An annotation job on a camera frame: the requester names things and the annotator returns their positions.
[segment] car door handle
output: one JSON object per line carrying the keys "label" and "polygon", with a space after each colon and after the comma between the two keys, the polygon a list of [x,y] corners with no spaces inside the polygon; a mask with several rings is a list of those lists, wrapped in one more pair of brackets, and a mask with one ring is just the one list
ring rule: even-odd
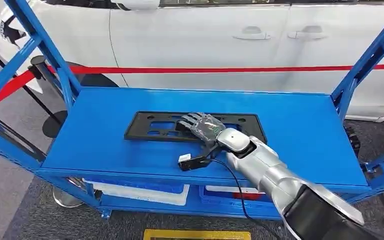
{"label": "car door handle", "polygon": [[328,37],[323,29],[319,25],[308,25],[299,31],[290,31],[287,33],[287,37],[290,39],[297,39],[302,41],[314,41],[321,40]]}
{"label": "car door handle", "polygon": [[233,35],[235,39],[241,40],[270,40],[272,36],[266,31],[261,31],[258,26],[247,26],[236,35]]}

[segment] white car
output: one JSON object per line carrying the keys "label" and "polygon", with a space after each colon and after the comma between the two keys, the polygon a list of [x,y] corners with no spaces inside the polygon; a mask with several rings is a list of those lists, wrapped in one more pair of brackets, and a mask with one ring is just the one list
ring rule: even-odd
{"label": "white car", "polygon": [[[83,66],[338,66],[311,71],[106,74],[120,87],[331,93],[347,73],[346,66],[359,59],[384,27],[384,4],[111,1],[29,4],[65,60]],[[28,38],[6,8],[0,15],[0,55],[10,60]],[[36,55],[41,55],[38,49],[30,57]],[[35,80],[28,86],[42,92]],[[357,88],[347,117],[384,120],[384,69],[374,70]]]}

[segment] blue metal shelf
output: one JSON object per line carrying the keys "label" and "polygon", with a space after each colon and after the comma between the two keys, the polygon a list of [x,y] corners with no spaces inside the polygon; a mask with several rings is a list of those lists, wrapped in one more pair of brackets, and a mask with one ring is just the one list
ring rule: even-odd
{"label": "blue metal shelf", "polygon": [[[236,185],[217,164],[186,172],[179,169],[180,155],[201,151],[197,143],[124,140],[138,110],[257,114],[268,144],[292,171],[312,182],[337,188],[347,185],[348,191],[370,189],[332,100],[325,94],[85,88],[40,171]],[[244,186],[250,185],[243,176],[239,178]]]}
{"label": "blue metal shelf", "polygon": [[[186,206],[174,206],[107,195],[97,199],[90,184],[86,190],[71,184],[67,177],[235,186],[229,172],[216,164],[187,172],[178,168],[178,156],[198,154],[198,144],[124,140],[137,111],[257,114],[268,144],[293,172],[350,202],[384,192],[384,174],[366,181],[342,125],[355,88],[384,57],[384,29],[330,95],[82,87],[26,0],[5,2],[31,39],[0,72],[0,90],[38,47],[58,75],[69,114],[44,161],[1,130],[0,156],[102,211],[104,218],[111,210],[243,217],[240,208],[202,204],[197,186],[190,189]],[[374,168],[384,171],[384,157],[367,170]],[[250,186],[238,177],[242,186]],[[279,218],[271,203],[249,213],[255,218]]]}
{"label": "blue metal shelf", "polygon": [[[103,195],[101,197],[102,210],[123,210],[123,211],[140,211],[151,213],[165,214],[182,214],[182,215],[200,215],[215,217],[235,217],[244,218],[244,212],[241,207],[232,207],[226,205],[205,204],[201,202],[199,187],[191,185],[185,206],[176,206],[158,202],[149,202],[123,198],[117,196]],[[280,219],[279,213],[275,209],[273,203],[267,203],[267,208],[258,210],[248,208],[247,213],[256,219]]]}

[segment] red barrier tape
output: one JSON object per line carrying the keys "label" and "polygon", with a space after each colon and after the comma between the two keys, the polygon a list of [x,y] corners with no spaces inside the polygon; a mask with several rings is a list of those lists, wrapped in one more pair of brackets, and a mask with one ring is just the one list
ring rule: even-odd
{"label": "red barrier tape", "polygon": [[[296,66],[296,67],[219,67],[219,68],[172,68],[172,67],[95,67],[70,66],[74,74],[196,74],[196,73],[263,73],[263,72],[320,72],[349,71],[353,66]],[[384,70],[384,64],[374,67]],[[20,89],[34,78],[30,71],[13,78],[0,91],[0,101]]]}

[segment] car side mirror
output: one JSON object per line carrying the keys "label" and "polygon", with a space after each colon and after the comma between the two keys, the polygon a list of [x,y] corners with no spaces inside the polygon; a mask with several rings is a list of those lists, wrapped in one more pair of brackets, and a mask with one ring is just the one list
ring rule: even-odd
{"label": "car side mirror", "polygon": [[129,10],[154,10],[160,5],[160,0],[111,0],[111,2],[122,4]]}

